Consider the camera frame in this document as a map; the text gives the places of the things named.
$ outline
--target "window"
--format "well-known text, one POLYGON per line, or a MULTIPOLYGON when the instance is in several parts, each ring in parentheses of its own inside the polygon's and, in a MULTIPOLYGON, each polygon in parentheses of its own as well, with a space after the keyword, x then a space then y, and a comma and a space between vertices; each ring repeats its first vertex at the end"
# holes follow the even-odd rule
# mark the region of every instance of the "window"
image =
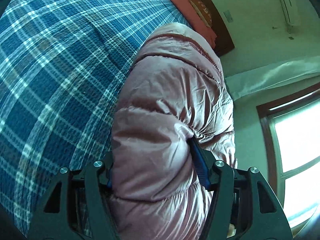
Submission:
POLYGON ((268 181, 294 231, 320 204, 320 84, 257 106, 268 181))

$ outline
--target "bedspread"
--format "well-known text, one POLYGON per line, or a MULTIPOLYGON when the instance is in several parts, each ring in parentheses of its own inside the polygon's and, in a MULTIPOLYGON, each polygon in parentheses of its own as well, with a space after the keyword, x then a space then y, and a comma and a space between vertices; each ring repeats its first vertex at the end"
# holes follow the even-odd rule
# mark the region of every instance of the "bedspread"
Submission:
POLYGON ((12 0, 0 19, 0 202, 26 235, 59 168, 110 150, 114 105, 170 0, 12 0))

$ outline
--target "brown wooden headboard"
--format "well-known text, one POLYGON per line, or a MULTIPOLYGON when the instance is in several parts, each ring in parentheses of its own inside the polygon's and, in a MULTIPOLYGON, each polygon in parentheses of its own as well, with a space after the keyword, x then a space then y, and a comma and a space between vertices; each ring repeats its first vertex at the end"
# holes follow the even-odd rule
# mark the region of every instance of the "brown wooden headboard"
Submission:
POLYGON ((218 10, 211 0, 200 0, 209 9, 212 18, 212 29, 216 33, 216 47, 214 52, 220 57, 235 48, 233 41, 230 37, 228 29, 223 22, 218 10))

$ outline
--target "bed sheet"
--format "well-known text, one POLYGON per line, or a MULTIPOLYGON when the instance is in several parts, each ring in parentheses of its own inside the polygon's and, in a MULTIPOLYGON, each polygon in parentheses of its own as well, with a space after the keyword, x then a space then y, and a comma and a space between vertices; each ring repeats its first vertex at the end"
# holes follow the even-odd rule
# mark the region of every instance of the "bed sheet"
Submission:
POLYGON ((0 202, 26 235, 52 176, 110 150, 145 39, 188 22, 170 0, 12 0, 0 19, 0 202))

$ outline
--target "white curtain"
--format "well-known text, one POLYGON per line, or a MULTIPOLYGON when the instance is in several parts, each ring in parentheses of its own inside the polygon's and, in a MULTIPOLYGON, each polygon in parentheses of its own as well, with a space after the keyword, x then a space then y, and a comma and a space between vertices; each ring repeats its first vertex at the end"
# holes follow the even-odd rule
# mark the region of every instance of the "white curtain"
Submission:
POLYGON ((235 101, 246 95, 320 75, 320 56, 274 63, 226 78, 235 101))

